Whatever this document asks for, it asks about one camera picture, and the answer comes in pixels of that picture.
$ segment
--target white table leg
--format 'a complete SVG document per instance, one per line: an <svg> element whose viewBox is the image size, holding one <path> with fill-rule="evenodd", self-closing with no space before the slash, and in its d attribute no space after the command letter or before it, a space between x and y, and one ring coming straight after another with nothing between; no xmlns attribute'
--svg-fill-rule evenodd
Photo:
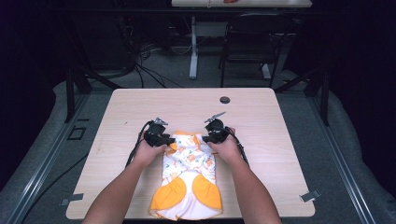
<svg viewBox="0 0 396 224"><path fill-rule="evenodd" d="M195 32L195 17L191 18L191 64L190 64L190 79L197 78L198 66L198 49L197 49L197 36Z"/></svg>

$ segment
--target small black object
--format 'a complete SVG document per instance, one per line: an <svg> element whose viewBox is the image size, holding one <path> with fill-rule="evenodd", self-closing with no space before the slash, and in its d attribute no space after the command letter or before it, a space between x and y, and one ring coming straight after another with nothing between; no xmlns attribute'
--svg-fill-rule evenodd
<svg viewBox="0 0 396 224"><path fill-rule="evenodd" d="M233 133L233 130L231 130L229 127L224 127L224 124L221 120L217 119L219 116L225 114L225 112L219 113L217 115L214 115L212 118L207 119L205 122L209 122L205 126L207 129L208 136L203 136L202 139L204 142L212 142L212 143L222 143L224 140L228 137L230 134L233 139L236 141L236 145L238 146L238 150L241 153L242 159L247 163L248 165L248 158L245 155L245 150L242 144L239 142L238 138L235 136Z"/></svg>
<svg viewBox="0 0 396 224"><path fill-rule="evenodd" d="M151 147L159 147L163 144L170 145L175 142L175 138L171 138L169 134L163 133L167 125L163 120L156 118L148 126L148 130L145 132L145 140Z"/></svg>
<svg viewBox="0 0 396 224"><path fill-rule="evenodd" d="M219 119L213 119L205 126L208 136L203 136L203 140L212 143L222 143L228 136L228 132L224 130L224 124Z"/></svg>
<svg viewBox="0 0 396 224"><path fill-rule="evenodd" d="M163 133L165 131L165 127L163 125L168 125L165 121L156 118L155 120L148 121L142 128L142 131L139 133L139 137L137 138L136 144L134 145L134 149L132 150L131 154L129 154L128 161L126 162L125 167L131 163L134 154L136 154L137 148L140 144L140 138L142 136L143 131L148 125L148 130L145 132L143 136L146 142L151 147L159 147L163 144L170 145L175 142L175 138L171 138L170 134Z"/></svg>

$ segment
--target gray floor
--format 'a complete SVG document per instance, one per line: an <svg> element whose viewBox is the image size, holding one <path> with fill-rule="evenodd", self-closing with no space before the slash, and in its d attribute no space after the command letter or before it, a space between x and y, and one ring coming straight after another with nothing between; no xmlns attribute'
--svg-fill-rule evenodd
<svg viewBox="0 0 396 224"><path fill-rule="evenodd" d="M198 77L189 79L190 52L178 54L172 51L152 50L150 57L142 64L164 77L171 79L183 88L213 88L219 86L219 41L204 40L199 46ZM186 49L175 49L178 52ZM287 52L282 55L285 60ZM282 84L282 80L295 75L284 71L276 76L274 87ZM154 79L143 74L145 88L161 88ZM140 88L140 77L136 72L111 79L125 88ZM178 85L164 80L167 88L179 88ZM66 96L65 85L61 83L54 88L57 93L57 102L52 114L43 128L29 153L21 163L19 169L9 180L0 193L0 223L14 222L17 217L16 208L21 208L21 199L28 190L28 184L54 146L59 148L59 153L53 156L55 163L44 181L37 184L39 195L61 173L71 167L76 161L90 150L93 138L105 113L111 90L102 83L91 80L93 92L90 95L79 95L80 110L72 123L65 125ZM225 87L266 87L268 81L262 80L258 67L254 66L228 66ZM305 98L302 94L304 84L299 84L286 93L277 94L283 116L285 118L290 137L295 147L299 162L302 166L304 177L310 190L317 189L322 195L314 202L316 213L307 218L284 218L284 223L396 223L396 202L391 195L384 191L375 181L372 173L361 161L361 149L357 135L350 120L336 96L331 94L329 106L329 121L331 126L324 127L318 119L317 99ZM71 128L86 128L81 140L67 140ZM347 180L337 166L334 157L335 147L341 151L346 160L347 167L353 174L353 180L359 192L350 191ZM84 161L67 172L57 180L43 195L38 203L29 212L24 223L79 223L78 220L69 220L65 217L66 206L60 206L60 200L73 194L78 182L79 174ZM367 208L369 215L364 220L361 212L352 200L354 195L361 195L363 207Z"/></svg>

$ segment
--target chair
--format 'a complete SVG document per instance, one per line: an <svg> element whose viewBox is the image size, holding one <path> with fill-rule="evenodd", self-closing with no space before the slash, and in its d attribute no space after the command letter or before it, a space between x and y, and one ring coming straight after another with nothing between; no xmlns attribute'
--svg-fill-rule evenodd
<svg viewBox="0 0 396 224"><path fill-rule="evenodd" d="M225 64L257 63L262 68L273 63L269 87L272 87L277 62L284 41L292 26L290 17L278 14L244 13L227 24L220 57L221 84L224 86Z"/></svg>

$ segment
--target metal bracket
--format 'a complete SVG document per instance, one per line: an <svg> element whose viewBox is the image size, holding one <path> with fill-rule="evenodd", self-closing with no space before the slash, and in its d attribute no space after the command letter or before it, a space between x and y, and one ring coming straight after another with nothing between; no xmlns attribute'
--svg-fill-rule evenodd
<svg viewBox="0 0 396 224"><path fill-rule="evenodd" d="M318 190L314 190L312 192L308 192L305 195L300 195L301 200L303 202L314 201L316 198L320 197L320 192Z"/></svg>
<svg viewBox="0 0 396 224"><path fill-rule="evenodd" d="M74 194L70 196L68 199L62 199L59 203L60 206L67 206L70 202L82 200L84 194Z"/></svg>

